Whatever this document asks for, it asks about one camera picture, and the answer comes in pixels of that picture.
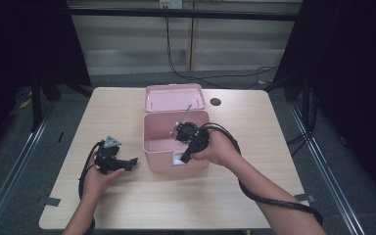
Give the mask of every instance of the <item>wooden table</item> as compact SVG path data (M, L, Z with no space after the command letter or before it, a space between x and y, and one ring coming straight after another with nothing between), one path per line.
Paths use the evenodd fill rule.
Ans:
M238 140L243 157L292 195L304 192L268 95L255 90L204 89L210 120ZM256 204L223 166L150 171L142 149L145 89L97 88L88 103L39 225L64 229L79 199L77 178L90 149L112 135L122 142L118 157L139 158L99 202L96 228L135 230L268 228ZM220 106L210 104L221 100Z

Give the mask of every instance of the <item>human hand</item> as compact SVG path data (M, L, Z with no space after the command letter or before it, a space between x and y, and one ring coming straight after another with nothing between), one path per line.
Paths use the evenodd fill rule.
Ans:
M93 152L87 165L88 170L84 180L82 198L90 198L98 201L112 182L121 177L125 170L124 168L120 168L110 174L103 174L95 165L94 157L96 154L97 151Z
M199 153L191 154L191 158L194 160L209 160L213 164L223 165L227 168L230 168L236 160L242 159L231 141L218 130L210 131L209 146Z

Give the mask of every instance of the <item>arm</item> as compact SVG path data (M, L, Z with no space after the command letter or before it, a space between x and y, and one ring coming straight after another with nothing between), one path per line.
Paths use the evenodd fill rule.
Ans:
M108 175L102 174L94 165L95 155L96 152L93 153L87 166L90 168L84 180L81 201L63 234L84 234L91 225L100 198L112 182L124 173L124 169L121 168Z
M210 144L204 151L192 154L195 160L208 159L231 170L252 193L261 197L298 203L292 195L262 175L235 150L219 131L211 131ZM257 203L276 234L325 234L316 219L307 212Z

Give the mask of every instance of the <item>open box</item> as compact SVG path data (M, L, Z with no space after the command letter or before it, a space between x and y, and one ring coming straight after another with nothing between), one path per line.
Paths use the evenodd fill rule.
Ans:
M146 88L143 150L152 171L206 167L210 164L209 161L195 160L183 163L180 157L188 145L176 141L170 134L189 105L191 109L182 122L194 122L197 126L210 122L209 114L204 111L205 101L200 85L171 84Z

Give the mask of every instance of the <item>forearm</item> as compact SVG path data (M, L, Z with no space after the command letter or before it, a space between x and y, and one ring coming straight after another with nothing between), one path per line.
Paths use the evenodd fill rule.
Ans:
M84 234L91 225L97 203L96 198L82 198L63 234Z
M298 203L291 194L262 175L243 158L231 163L228 168L252 193L268 198ZM295 211L258 203L276 234L324 234L316 219L307 212Z

